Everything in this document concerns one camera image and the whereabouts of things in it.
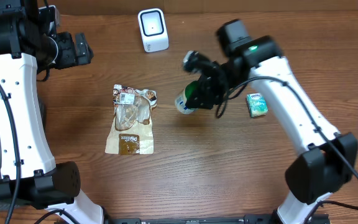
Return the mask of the green lid jar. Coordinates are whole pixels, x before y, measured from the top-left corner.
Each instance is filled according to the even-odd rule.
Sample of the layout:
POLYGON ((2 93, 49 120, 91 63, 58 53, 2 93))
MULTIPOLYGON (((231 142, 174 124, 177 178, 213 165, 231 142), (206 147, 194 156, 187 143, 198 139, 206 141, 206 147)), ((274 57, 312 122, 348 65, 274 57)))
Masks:
POLYGON ((194 92, 194 90, 197 88, 197 86, 198 86, 197 81, 191 82, 175 98, 175 106, 177 107, 177 110, 182 114, 191 114, 194 111, 196 111, 195 108, 187 107, 186 102, 188 101, 189 97, 194 92))

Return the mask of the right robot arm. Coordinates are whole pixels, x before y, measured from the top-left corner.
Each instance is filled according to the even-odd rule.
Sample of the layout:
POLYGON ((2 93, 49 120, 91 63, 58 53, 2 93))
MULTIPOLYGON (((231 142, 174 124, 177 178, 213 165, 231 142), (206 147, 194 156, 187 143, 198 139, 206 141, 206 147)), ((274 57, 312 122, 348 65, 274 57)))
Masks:
POLYGON ((274 112, 297 158, 285 172, 289 194, 270 215, 246 215, 246 223, 327 223, 315 211, 353 175, 358 142, 341 134, 314 106, 296 80, 287 58, 271 36, 253 39, 242 21, 225 23, 216 33, 227 62, 211 61, 197 51, 183 59, 187 72, 199 73, 177 108, 182 113, 215 109, 220 117, 231 95, 251 86, 274 112))

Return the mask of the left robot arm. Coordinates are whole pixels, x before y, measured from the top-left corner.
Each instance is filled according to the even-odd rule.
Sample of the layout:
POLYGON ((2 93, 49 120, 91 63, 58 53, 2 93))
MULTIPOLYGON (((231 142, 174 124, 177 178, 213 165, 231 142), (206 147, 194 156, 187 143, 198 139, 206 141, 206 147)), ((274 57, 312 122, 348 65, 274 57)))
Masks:
POLYGON ((93 58, 85 35, 57 32, 58 23, 54 5, 0 0, 0 202, 7 219, 29 205, 67 223, 107 223, 104 208, 81 190, 76 163, 56 163, 45 137, 37 75, 93 58))

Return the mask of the beige snack bag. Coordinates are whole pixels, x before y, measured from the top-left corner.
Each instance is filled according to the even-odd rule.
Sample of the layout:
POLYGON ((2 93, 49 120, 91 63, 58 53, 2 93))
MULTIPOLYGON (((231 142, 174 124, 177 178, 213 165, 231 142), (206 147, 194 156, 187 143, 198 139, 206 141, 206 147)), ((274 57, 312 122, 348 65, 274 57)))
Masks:
POLYGON ((152 110, 157 93, 115 84, 112 89, 114 116, 105 153, 147 155, 154 153, 152 110))

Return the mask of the teal tissue pack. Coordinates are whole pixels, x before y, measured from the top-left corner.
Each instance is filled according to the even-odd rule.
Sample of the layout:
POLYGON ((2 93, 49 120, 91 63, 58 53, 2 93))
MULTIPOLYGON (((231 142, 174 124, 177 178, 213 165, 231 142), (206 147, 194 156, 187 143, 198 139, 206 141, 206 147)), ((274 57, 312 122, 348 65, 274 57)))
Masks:
POLYGON ((264 116, 268 113, 266 101, 260 93, 253 93, 247 95, 247 105, 251 118, 264 116))

